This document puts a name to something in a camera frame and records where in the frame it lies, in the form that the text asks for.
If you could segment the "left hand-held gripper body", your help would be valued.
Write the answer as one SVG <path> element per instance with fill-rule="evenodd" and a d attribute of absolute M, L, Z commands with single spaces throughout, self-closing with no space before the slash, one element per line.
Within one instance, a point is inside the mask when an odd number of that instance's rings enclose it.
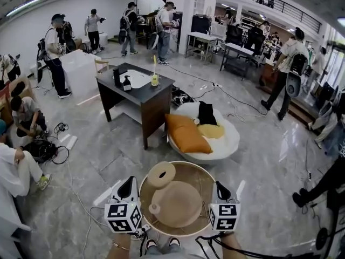
<path fill-rule="evenodd" d="M 134 233 L 142 219 L 140 207 L 137 194 L 125 199 L 112 194 L 105 204 L 104 219 L 113 233 Z"/>

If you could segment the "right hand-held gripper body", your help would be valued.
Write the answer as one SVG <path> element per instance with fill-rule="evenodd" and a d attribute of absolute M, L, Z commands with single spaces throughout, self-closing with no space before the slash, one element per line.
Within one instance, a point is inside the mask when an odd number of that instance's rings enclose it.
<path fill-rule="evenodd" d="M 234 231 L 240 216 L 241 204 L 237 197 L 228 201 L 213 197 L 209 204 L 209 221 L 214 231 Z"/>

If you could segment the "person's left forearm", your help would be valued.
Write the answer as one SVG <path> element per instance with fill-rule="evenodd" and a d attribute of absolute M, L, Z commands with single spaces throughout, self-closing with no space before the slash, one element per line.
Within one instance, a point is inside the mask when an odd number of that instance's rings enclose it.
<path fill-rule="evenodd" d="M 114 234 L 106 259 L 139 259 L 138 254 L 130 253 L 131 234 Z"/>

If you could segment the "round beige basin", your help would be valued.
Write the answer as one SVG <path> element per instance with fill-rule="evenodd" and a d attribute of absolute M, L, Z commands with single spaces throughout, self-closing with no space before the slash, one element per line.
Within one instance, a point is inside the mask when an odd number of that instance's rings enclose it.
<path fill-rule="evenodd" d="M 202 198 L 202 211 L 196 221 L 183 228 L 171 228 L 162 224 L 149 211 L 152 197 L 155 191 L 159 189 L 148 184 L 146 175 L 139 189 L 139 200 L 141 202 L 143 219 L 157 232 L 167 236 L 188 237 L 197 235 L 210 225 L 208 220 L 208 206 L 211 202 L 212 188 L 215 180 L 208 171 L 194 163 L 186 161 L 171 161 L 169 163 L 173 164 L 176 169 L 176 175 L 172 181 L 186 182 L 198 190 Z"/>

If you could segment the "beige spool-shaped ornament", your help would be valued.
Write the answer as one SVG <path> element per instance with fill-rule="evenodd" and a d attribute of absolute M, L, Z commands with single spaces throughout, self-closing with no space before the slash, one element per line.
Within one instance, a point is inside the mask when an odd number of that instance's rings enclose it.
<path fill-rule="evenodd" d="M 162 189 L 175 177 L 175 166 L 169 162 L 162 161 L 151 168 L 147 175 L 147 182 L 156 189 Z"/>

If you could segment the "small white power socket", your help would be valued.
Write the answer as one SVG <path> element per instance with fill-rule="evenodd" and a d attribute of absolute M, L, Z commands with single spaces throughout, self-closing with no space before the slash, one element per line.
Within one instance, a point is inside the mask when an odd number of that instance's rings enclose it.
<path fill-rule="evenodd" d="M 137 228 L 137 230 L 134 232 L 134 235 L 138 238 L 143 237 L 144 234 L 146 234 L 151 229 L 151 226 L 148 224 L 144 224 Z"/>

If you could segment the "person's left shoe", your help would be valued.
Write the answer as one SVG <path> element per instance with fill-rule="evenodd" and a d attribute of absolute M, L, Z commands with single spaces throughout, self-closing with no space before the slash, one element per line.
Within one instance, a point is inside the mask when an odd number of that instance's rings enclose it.
<path fill-rule="evenodd" d="M 159 253 L 157 243 L 153 239 L 148 239 L 146 241 L 145 247 L 146 247 L 146 253 L 145 253 L 146 255 L 148 255 L 148 254 L 158 254 Z"/>

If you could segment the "white round lounge chair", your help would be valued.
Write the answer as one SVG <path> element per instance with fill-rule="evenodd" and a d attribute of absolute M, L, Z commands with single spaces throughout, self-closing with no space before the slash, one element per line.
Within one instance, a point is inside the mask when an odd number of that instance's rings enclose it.
<path fill-rule="evenodd" d="M 198 165 L 215 165 L 236 152 L 239 146 L 240 135 L 235 126 L 226 120 L 216 108 L 213 108 L 213 116 L 215 117 L 217 123 L 224 127 L 225 132 L 224 135 L 219 139 L 205 137 L 206 141 L 213 150 L 212 153 L 183 153 L 175 145 L 173 139 L 168 137 L 172 148 L 187 161 Z"/>

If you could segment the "person's blue jeans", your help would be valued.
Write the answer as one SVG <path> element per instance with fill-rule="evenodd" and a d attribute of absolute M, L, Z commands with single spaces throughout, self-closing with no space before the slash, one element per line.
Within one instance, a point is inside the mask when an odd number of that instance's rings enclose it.
<path fill-rule="evenodd" d="M 146 254 L 139 259 L 204 259 L 195 254 L 187 253 L 180 246 L 169 246 L 165 249 L 160 249 L 156 246 L 151 246 L 147 249 Z"/>

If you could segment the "orange cushion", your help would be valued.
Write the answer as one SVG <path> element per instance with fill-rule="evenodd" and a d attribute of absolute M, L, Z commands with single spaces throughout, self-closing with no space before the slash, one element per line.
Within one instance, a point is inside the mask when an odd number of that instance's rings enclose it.
<path fill-rule="evenodd" d="M 165 120 L 169 137 L 181 152 L 205 154 L 213 152 L 192 119 L 183 115 L 166 114 Z"/>

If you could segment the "yellow cushion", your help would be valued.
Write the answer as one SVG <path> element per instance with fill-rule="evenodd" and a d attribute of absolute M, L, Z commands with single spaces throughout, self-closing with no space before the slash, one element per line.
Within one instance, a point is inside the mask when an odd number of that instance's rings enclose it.
<path fill-rule="evenodd" d="M 209 139 L 219 139 L 224 136 L 225 129 L 222 125 L 198 125 L 197 126 L 200 134 Z"/>

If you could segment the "black garment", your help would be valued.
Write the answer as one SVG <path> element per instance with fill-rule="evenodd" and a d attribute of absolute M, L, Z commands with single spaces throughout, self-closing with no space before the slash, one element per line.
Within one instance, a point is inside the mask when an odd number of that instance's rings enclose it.
<path fill-rule="evenodd" d="M 216 118 L 213 115 L 213 105 L 203 101 L 199 102 L 198 119 L 200 125 L 217 126 Z"/>

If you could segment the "black equipment bag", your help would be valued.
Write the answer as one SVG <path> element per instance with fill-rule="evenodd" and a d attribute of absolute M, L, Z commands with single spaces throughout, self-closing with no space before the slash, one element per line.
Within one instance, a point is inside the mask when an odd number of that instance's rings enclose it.
<path fill-rule="evenodd" d="M 45 163 L 57 154 L 56 145 L 45 139 L 36 139 L 21 149 L 28 151 L 37 163 Z"/>

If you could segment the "dark wooden sink cabinet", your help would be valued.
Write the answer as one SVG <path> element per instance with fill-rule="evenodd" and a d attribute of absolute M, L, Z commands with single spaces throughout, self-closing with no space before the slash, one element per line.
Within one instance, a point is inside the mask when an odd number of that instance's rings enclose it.
<path fill-rule="evenodd" d="M 153 75 L 153 71 L 129 63 L 122 63 L 118 66 L 149 76 Z M 157 129 L 163 125 L 164 130 L 167 130 L 165 115 L 170 113 L 174 80 L 159 75 L 159 85 L 156 87 L 152 86 L 150 82 L 141 88 L 124 91 L 123 85 L 115 86 L 113 69 L 111 69 L 97 75 L 96 81 L 107 121 L 112 121 L 109 110 L 116 107 L 139 122 L 142 125 L 144 149 L 148 148 L 148 137 Z"/>

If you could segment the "black round stand base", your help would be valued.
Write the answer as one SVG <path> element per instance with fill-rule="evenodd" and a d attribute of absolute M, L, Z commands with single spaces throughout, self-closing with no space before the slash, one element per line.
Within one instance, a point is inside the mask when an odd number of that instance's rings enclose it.
<path fill-rule="evenodd" d="M 316 242 L 315 242 L 315 247 L 317 250 L 321 250 L 328 238 L 328 230 L 326 228 L 321 228 L 316 236 Z"/>

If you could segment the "black backpack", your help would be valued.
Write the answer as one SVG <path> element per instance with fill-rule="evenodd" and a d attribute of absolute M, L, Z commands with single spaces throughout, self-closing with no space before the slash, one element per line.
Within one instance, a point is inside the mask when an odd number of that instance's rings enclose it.
<path fill-rule="evenodd" d="M 194 100 L 187 93 L 182 91 L 179 87 L 176 87 L 175 85 L 173 85 L 171 102 L 176 107 L 179 107 L 185 103 L 193 103 Z"/>

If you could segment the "low wooden bench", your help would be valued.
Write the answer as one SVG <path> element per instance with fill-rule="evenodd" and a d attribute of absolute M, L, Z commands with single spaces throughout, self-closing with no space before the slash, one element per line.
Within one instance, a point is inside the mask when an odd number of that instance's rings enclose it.
<path fill-rule="evenodd" d="M 303 125 L 308 126 L 310 122 L 314 122 L 318 118 L 319 111 L 299 99 L 292 98 L 288 107 L 288 114 Z"/>

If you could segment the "white sink basin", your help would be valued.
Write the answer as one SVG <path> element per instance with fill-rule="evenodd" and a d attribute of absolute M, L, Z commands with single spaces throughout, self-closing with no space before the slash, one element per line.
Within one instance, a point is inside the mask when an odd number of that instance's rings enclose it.
<path fill-rule="evenodd" d="M 125 75 L 129 75 L 130 76 L 130 82 L 132 85 L 132 89 L 138 89 L 141 88 L 143 86 L 145 86 L 146 84 L 149 84 L 151 82 L 151 76 L 141 73 L 139 71 L 136 70 L 128 70 L 125 74 L 122 74 L 120 76 L 120 80 L 123 84 L 123 81 L 125 80 Z"/>

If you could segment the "black sink faucet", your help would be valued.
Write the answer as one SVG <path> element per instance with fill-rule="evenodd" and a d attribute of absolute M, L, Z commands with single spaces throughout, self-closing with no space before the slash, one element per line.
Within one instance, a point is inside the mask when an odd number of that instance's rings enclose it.
<path fill-rule="evenodd" d="M 128 70 L 125 67 L 115 67 L 113 68 L 113 78 L 114 78 L 114 82 L 115 82 L 115 86 L 116 87 L 121 87 L 122 86 L 122 82 L 120 80 L 120 76 L 122 74 L 125 74 Z"/>

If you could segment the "white cabinet box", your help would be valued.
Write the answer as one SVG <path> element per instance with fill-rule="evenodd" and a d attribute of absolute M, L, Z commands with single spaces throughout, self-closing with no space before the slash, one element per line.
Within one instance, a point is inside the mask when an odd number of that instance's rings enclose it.
<path fill-rule="evenodd" d="M 88 92 L 98 88 L 95 78 L 97 76 L 95 60 L 100 60 L 100 57 L 75 50 L 59 59 L 66 84 L 74 97 L 84 97 Z"/>

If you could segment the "light wooden chair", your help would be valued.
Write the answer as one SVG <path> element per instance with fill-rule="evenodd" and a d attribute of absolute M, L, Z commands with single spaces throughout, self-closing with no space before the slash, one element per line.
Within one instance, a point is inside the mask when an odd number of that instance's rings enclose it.
<path fill-rule="evenodd" d="M 101 74 L 109 70 L 108 61 L 95 59 L 94 62 L 97 74 Z"/>

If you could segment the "white metal desk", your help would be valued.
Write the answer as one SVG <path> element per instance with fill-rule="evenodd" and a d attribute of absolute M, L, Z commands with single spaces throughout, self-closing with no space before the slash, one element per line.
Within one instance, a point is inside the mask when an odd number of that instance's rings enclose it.
<path fill-rule="evenodd" d="M 217 44 L 217 37 L 201 32 L 189 32 L 185 49 L 185 58 L 199 56 L 205 63 L 212 63 L 213 48 Z"/>

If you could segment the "black frame table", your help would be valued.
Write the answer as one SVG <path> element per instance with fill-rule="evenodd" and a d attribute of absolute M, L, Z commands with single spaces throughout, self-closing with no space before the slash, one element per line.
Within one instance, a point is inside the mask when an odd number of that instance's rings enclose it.
<path fill-rule="evenodd" d="M 231 61 L 234 61 L 237 59 L 237 56 L 243 56 L 245 59 L 248 60 L 245 63 L 243 68 L 233 65 L 231 63 Z M 252 50 L 246 49 L 234 43 L 225 43 L 224 53 L 223 53 L 219 70 L 220 71 L 224 70 L 226 66 L 233 66 L 235 69 L 239 71 L 241 79 L 243 80 L 248 74 L 250 62 L 253 59 L 253 56 L 254 56 L 254 51 Z"/>

